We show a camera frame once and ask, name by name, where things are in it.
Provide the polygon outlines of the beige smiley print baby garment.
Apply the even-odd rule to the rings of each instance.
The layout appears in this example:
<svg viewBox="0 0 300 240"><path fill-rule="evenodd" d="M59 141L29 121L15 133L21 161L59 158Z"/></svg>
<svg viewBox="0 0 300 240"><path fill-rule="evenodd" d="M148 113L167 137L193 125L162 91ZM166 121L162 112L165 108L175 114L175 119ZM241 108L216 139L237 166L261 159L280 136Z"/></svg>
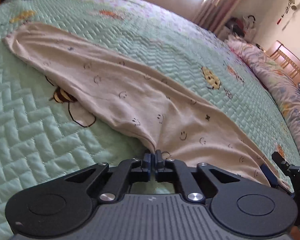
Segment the beige smiley print baby garment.
<svg viewBox="0 0 300 240"><path fill-rule="evenodd" d="M208 163L269 185L277 169L222 111L160 72L51 25L21 25L4 39L17 58L76 99L80 124L98 118L151 152L190 167Z"/></svg>

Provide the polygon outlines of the floral folded duvet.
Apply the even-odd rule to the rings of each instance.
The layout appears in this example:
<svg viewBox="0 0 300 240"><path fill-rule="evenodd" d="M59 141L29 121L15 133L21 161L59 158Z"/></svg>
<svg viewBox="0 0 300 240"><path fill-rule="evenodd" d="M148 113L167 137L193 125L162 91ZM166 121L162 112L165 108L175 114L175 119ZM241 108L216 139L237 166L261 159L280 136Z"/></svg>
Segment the floral folded duvet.
<svg viewBox="0 0 300 240"><path fill-rule="evenodd" d="M300 87L265 52L236 38L225 43L264 84L275 100L300 153Z"/></svg>

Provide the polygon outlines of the green quilted bee bedspread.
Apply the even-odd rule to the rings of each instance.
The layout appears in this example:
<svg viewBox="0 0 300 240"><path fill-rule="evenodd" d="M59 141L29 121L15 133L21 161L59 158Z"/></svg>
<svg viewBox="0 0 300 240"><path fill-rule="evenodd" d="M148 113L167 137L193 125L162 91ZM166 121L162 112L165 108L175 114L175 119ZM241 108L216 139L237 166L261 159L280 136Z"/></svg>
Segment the green quilted bee bedspread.
<svg viewBox="0 0 300 240"><path fill-rule="evenodd" d="M230 46L141 0L0 5L0 239L16 193L144 150L267 184L271 159L300 163L277 89Z"/></svg>

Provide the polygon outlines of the wooden headboard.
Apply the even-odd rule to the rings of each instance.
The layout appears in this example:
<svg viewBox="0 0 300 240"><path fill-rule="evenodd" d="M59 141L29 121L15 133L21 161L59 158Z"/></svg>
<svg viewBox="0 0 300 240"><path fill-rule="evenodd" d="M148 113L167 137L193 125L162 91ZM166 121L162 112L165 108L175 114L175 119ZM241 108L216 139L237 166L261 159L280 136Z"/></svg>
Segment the wooden headboard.
<svg viewBox="0 0 300 240"><path fill-rule="evenodd" d="M266 54L281 66L296 85L300 83L300 59L284 44L280 41L275 41L266 51Z"/></svg>

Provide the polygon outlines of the cluttered nightstand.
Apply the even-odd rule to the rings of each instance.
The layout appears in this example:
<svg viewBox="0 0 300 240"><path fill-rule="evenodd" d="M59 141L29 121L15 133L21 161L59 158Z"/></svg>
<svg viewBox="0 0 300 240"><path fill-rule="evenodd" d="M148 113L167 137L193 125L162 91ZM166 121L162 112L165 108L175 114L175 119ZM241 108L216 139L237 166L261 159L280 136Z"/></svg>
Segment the cluttered nightstand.
<svg viewBox="0 0 300 240"><path fill-rule="evenodd" d="M230 34L237 35L247 42L252 42L256 35L256 18L254 15L232 17L224 25Z"/></svg>

